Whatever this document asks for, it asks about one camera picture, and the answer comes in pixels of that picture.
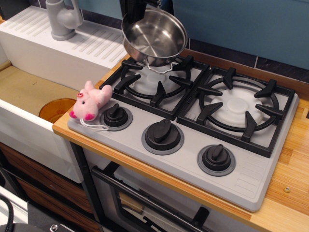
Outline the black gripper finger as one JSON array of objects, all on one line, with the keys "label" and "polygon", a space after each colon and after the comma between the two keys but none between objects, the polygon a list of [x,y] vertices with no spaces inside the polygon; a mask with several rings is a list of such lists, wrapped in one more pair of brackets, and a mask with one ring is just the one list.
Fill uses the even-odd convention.
[{"label": "black gripper finger", "polygon": [[144,18],[147,5],[160,7],[160,0],[129,0],[127,2],[127,17],[130,24]]},{"label": "black gripper finger", "polygon": [[134,0],[119,0],[122,16],[132,16],[134,10]]}]

